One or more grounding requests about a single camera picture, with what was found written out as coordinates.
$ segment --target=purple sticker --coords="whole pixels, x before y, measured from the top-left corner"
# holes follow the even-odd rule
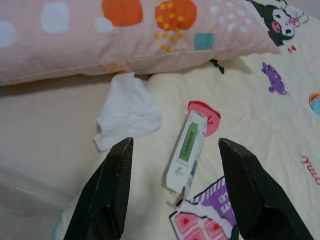
[[[234,211],[231,208],[225,177],[210,185],[190,202],[193,204],[201,203],[205,207],[212,206],[217,210],[220,217],[227,219],[232,226],[237,223]]]

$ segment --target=cartoon bedsheet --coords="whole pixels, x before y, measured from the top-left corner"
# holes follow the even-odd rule
[[[257,156],[314,239],[320,239],[320,22],[284,1],[248,0],[247,6],[281,54],[213,61],[151,77],[146,87],[161,107],[163,126],[135,140],[123,239],[174,240],[173,226],[180,239],[228,239],[221,219],[197,220],[178,213],[171,215],[172,223],[168,219],[174,198],[163,187],[163,177],[193,100],[219,111],[221,121],[217,132],[205,139],[191,201],[206,201],[210,191],[224,185],[218,139],[228,138]],[[229,210],[225,205],[223,211]]]

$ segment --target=kuromi character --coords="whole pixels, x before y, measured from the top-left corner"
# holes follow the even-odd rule
[[[284,0],[276,0],[283,6],[263,5],[254,0],[251,2],[268,28],[268,34],[277,46],[284,45],[283,41],[291,40],[295,36],[295,27],[304,24],[309,17],[300,9],[287,4]]]

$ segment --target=cartoon sticker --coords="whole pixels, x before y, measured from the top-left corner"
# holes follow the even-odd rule
[[[243,238],[231,208],[225,177],[191,200],[183,201],[169,220],[179,240],[229,240]]]
[[[300,9],[288,4],[285,0],[276,0],[283,4],[281,8],[274,5],[263,5],[253,0],[252,3],[268,28],[268,34],[277,46],[295,36],[295,28],[304,24],[309,17]]]
[[[320,92],[315,92],[309,97],[309,104],[312,110],[320,116]]]
[[[282,78],[279,73],[269,64],[262,63],[262,70],[265,75],[268,76],[271,86],[269,87],[269,92],[277,92],[281,95],[290,95],[286,89],[284,83],[281,81]]]

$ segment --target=white packaging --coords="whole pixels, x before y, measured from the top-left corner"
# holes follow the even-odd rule
[[[205,116],[192,111],[175,148],[165,181],[166,186],[178,195],[183,188],[184,197],[190,191],[207,132],[207,120]]]

